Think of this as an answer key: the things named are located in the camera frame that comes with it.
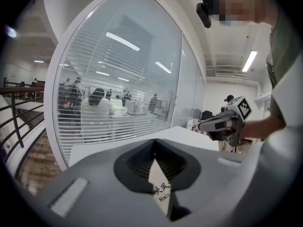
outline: floor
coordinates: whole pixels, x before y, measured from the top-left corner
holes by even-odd
[[[45,132],[26,157],[17,181],[36,195],[61,172]]]

